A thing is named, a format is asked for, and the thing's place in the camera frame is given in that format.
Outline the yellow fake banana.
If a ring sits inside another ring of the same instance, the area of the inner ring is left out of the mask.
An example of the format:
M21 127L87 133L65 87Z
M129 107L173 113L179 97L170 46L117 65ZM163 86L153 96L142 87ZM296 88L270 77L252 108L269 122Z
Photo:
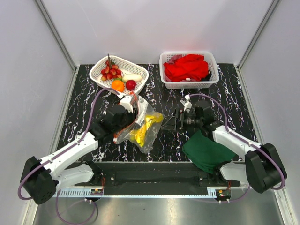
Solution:
M140 128L131 131L131 140L136 141L139 147L144 147L146 141L146 134L150 130L150 127L154 123L162 122L163 118L163 115L159 112L154 112L152 115L146 115L144 124Z

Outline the clear zip top bag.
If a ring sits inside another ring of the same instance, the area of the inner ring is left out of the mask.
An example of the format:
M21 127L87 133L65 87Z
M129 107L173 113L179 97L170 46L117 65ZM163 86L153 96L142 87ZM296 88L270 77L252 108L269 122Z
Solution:
M130 113L137 111L136 118L114 135L114 143L128 140L134 143L144 154L151 152L153 143L162 126L164 116L156 112L141 96L131 92L120 100L120 105Z

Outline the orange fake fruit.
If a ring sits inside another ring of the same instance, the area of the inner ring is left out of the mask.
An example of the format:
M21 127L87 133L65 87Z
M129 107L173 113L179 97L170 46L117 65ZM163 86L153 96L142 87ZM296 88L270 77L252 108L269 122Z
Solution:
M113 88L116 91L123 92L124 83L121 80L114 80L111 84L111 88Z

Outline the red fake apple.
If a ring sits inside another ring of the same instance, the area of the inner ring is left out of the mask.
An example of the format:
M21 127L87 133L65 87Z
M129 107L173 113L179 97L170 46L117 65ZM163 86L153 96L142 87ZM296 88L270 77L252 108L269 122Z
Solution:
M134 80L128 80L125 86L129 91L133 91L136 88L136 82Z

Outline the pale cream fake food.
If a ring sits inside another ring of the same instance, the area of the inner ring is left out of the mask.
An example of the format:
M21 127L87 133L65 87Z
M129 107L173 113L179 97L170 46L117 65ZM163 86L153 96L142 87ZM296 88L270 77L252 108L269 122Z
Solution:
M142 81L143 77L139 74L127 74L122 77L122 81L126 83L129 80L133 80L136 83Z

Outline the red fake strawberry bunch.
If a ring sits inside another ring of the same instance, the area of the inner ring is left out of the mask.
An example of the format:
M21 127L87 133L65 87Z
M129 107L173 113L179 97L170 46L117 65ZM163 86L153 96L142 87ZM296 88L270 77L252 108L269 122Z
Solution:
M107 80L122 80L122 71L119 68L119 65L116 64L110 55L107 56L105 61L105 68L101 70L101 81Z

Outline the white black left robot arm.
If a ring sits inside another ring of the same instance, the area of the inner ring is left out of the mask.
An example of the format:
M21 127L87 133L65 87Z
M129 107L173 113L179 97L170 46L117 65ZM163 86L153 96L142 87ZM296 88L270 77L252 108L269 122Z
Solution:
M97 185L101 182L103 174L95 163L81 162L73 168L70 165L112 140L115 133L131 125L137 116L137 106L108 107L104 118L93 123L88 132L78 140L42 159L35 156L27 159L20 180L22 188L30 195L30 199L40 205L61 189L81 183Z

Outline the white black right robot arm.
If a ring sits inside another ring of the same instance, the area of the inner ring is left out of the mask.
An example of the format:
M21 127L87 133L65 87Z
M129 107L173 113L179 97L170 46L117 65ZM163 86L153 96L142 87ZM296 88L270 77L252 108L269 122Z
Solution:
M223 186L230 180L249 184L256 192L283 187L287 173L277 149L271 143L260 144L239 135L213 115L208 101L192 104L182 101L163 124L163 130L181 131L196 128L211 141L227 147L243 159L243 162L224 160L214 167L214 183Z

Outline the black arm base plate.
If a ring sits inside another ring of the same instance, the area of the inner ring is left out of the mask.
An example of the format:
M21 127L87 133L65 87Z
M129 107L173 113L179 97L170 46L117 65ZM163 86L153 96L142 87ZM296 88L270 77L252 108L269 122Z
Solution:
M191 162L96 162L105 179L104 194L112 196L206 195L208 187L239 187L197 168Z

